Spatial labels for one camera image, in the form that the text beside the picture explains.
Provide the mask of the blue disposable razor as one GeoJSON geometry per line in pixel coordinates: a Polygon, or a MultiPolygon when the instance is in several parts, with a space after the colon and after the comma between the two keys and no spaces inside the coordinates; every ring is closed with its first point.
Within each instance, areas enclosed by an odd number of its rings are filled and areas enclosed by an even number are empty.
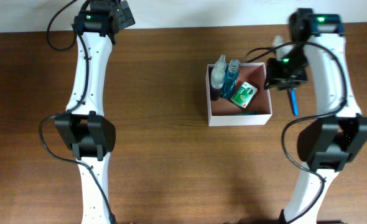
{"type": "Polygon", "coordinates": [[[289,99],[290,99],[290,106],[292,109],[292,113],[294,116],[298,116],[299,115],[299,109],[297,106],[297,98],[296,98],[296,94],[294,89],[289,89],[288,91],[289,93],[289,99]]]}

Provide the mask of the green white soap bar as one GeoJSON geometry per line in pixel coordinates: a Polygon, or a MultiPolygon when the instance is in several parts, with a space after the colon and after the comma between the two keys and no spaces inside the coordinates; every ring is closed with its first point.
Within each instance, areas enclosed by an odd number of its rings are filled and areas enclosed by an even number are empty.
{"type": "Polygon", "coordinates": [[[231,102],[241,109],[245,109],[254,98],[258,89],[248,82],[243,82],[238,91],[231,97],[231,102]]]}

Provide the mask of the blue mouthwash bottle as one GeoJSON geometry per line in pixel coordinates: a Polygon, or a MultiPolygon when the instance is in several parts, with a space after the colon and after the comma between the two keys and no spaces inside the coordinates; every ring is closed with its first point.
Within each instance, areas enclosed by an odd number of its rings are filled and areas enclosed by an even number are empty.
{"type": "Polygon", "coordinates": [[[239,76],[240,65],[241,65],[240,61],[236,59],[232,60],[230,64],[228,65],[228,68],[225,74],[225,83],[221,91],[222,98],[225,98],[225,99],[230,98],[234,90],[234,87],[236,85],[237,78],[239,76]]]}

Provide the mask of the clear bottle purple liquid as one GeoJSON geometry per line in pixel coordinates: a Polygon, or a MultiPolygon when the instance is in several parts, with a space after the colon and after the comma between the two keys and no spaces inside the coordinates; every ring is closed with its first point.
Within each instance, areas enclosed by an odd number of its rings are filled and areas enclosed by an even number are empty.
{"type": "Polygon", "coordinates": [[[221,55],[210,75],[210,99],[216,101],[221,95],[225,83],[226,55],[221,55]]]}

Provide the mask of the green red toothpaste tube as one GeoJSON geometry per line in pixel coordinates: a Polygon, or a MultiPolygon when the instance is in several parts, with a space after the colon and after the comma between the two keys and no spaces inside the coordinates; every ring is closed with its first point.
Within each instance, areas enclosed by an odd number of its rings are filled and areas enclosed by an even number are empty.
{"type": "Polygon", "coordinates": [[[238,114],[234,114],[233,116],[254,116],[254,115],[259,115],[259,111],[250,111],[250,112],[245,112],[245,113],[238,113],[238,114]]]}

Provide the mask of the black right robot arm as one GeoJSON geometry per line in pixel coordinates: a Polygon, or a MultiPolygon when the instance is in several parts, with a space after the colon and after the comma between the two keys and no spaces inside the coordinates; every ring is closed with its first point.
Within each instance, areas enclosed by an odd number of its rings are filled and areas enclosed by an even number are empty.
{"type": "Polygon", "coordinates": [[[367,141],[367,117],[358,106],[345,59],[345,31],[338,14],[299,8],[289,18],[291,41],[274,40],[264,89],[288,90],[307,81],[309,67],[317,100],[311,124],[300,132],[299,179],[279,223],[316,223],[332,181],[367,141]]]}

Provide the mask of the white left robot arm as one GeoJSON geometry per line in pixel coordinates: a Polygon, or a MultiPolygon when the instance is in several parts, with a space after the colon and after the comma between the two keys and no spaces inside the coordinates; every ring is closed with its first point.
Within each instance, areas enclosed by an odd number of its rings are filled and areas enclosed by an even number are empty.
{"type": "Polygon", "coordinates": [[[68,162],[80,171],[82,223],[116,223],[108,196],[116,128],[105,118],[103,92],[115,36],[134,23],[127,1],[85,1],[73,20],[78,53],[73,90],[65,111],[51,119],[73,153],[68,162]]]}

